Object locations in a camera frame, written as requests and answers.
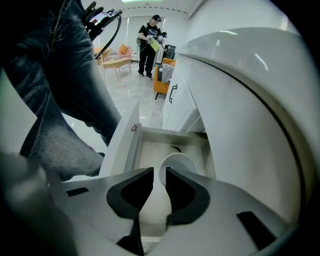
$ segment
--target table leg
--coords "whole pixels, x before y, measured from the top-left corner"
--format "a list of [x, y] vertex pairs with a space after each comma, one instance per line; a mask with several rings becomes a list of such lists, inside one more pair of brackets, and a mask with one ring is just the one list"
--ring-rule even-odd
[[114, 65], [114, 71], [115, 71], [115, 75], [116, 75], [116, 80], [119, 82], [119, 77], [118, 77], [116, 65]]

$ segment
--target drawer handle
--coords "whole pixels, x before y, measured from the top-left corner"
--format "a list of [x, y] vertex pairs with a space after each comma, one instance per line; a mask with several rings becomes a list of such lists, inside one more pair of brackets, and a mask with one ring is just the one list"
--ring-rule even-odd
[[172, 92], [174, 90], [176, 90], [178, 88], [178, 84], [172, 86], [172, 89], [171, 89], [171, 92], [170, 92], [170, 96], [169, 96], [169, 102], [172, 104], [172, 98], [171, 98], [171, 95], [172, 95]]

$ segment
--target yellow pillow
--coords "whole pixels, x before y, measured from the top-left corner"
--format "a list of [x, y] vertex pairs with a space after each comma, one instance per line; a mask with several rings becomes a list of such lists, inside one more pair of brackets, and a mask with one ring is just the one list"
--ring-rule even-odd
[[119, 52], [120, 52], [121, 54], [126, 54], [127, 49], [128, 49], [128, 48], [127, 48], [124, 44], [122, 44], [122, 45], [119, 47]]

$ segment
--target black cap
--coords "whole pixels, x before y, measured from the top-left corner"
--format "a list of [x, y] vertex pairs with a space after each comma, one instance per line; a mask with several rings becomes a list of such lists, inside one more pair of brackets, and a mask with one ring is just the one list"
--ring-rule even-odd
[[161, 19], [160, 15], [158, 15], [158, 14], [153, 15], [153, 16], [152, 16], [152, 19], [154, 19], [154, 20], [157, 21], [157, 22], [162, 22], [162, 19]]

